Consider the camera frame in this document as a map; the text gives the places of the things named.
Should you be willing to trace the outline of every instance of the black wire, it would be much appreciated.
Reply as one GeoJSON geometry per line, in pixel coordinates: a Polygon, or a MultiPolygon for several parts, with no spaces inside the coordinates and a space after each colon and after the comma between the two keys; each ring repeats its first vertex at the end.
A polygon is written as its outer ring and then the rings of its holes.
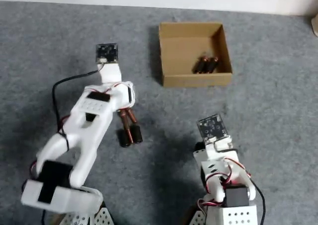
{"type": "Polygon", "coordinates": [[[56,82],[53,87],[52,87],[52,99],[53,99],[53,109],[54,109],[54,113],[55,113],[55,116],[56,116],[56,125],[57,125],[57,131],[58,133],[65,138],[66,140],[66,146],[67,146],[67,151],[70,150],[70,144],[69,144],[69,140],[67,138],[67,135],[66,133],[64,132],[64,128],[63,126],[61,127],[61,132],[59,132],[60,130],[60,113],[59,113],[59,109],[58,109],[58,103],[57,103],[57,100],[56,100],[56,96],[55,96],[55,90],[57,88],[58,85],[64,83],[64,82],[67,82],[67,81],[70,81],[70,80],[73,80],[73,79],[76,79],[76,78],[81,78],[81,77],[86,77],[86,76],[90,76],[90,75],[93,75],[97,72],[99,72],[102,68],[104,67],[104,65],[102,65],[102,67],[98,70],[94,70],[94,71],[91,71],[91,72],[88,72],[88,73],[85,73],[85,74],[81,74],[81,75],[75,75],[75,76],[71,76],[71,77],[67,77],[65,79],[62,79],[58,82],[56,82]]]}
{"type": "Polygon", "coordinates": [[[21,191],[22,191],[22,193],[23,193],[23,191],[24,191],[24,188],[25,188],[25,185],[26,185],[26,182],[27,182],[28,180],[26,179],[24,182],[23,182],[23,184],[22,184],[22,186],[21,186],[21,191]]]}
{"type": "Polygon", "coordinates": [[[262,191],[260,190],[260,188],[255,184],[255,182],[253,180],[251,180],[251,182],[253,183],[253,185],[255,186],[256,190],[258,191],[259,195],[262,198],[262,202],[263,202],[263,215],[262,215],[262,219],[260,221],[260,225],[264,225],[264,220],[265,220],[265,215],[266,215],[266,203],[265,203],[265,197],[262,193],[262,191]]]}
{"type": "Polygon", "coordinates": [[[45,225],[45,215],[46,215],[46,210],[42,211],[42,218],[41,218],[41,225],[45,225]]]}

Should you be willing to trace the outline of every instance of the gray carpet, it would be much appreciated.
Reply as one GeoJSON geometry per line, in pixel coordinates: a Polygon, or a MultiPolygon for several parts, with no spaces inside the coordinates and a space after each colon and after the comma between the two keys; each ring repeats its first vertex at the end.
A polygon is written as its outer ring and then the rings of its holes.
{"type": "MultiPolygon", "coordinates": [[[[119,147],[115,117],[86,185],[118,225],[180,224],[203,196],[192,157],[196,121],[221,113],[240,159],[262,189],[268,225],[318,219],[318,38],[308,19],[204,10],[0,2],[0,224],[40,224],[20,187],[55,132],[54,82],[95,69],[98,43],[117,42],[124,80],[136,85],[145,141],[119,147]],[[158,24],[221,21],[234,77],[227,87],[163,88],[158,24]]],[[[98,75],[58,88],[62,115],[98,75]]],[[[74,162],[78,151],[62,158],[74,162]]],[[[257,197],[258,215],[261,199],[257,197]]]]}

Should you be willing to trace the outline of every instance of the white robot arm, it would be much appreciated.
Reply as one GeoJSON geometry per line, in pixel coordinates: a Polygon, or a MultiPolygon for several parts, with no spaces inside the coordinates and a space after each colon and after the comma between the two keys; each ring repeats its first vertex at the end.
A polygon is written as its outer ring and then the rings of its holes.
{"type": "Polygon", "coordinates": [[[197,202],[198,211],[191,225],[257,225],[256,204],[259,188],[239,162],[221,116],[216,114],[198,121],[203,142],[196,145],[195,160],[207,194],[197,202]]]}
{"type": "MultiPolygon", "coordinates": [[[[36,178],[26,181],[22,204],[56,213],[98,212],[102,194],[83,184],[113,113],[132,114],[130,108],[135,103],[133,84],[121,81],[117,53],[117,44],[97,46],[96,63],[102,84],[85,87],[67,121],[37,154],[36,178]],[[80,148],[80,157],[74,166],[56,161],[75,147],[80,148]]],[[[127,130],[126,136],[133,143],[134,138],[127,130]]]]}

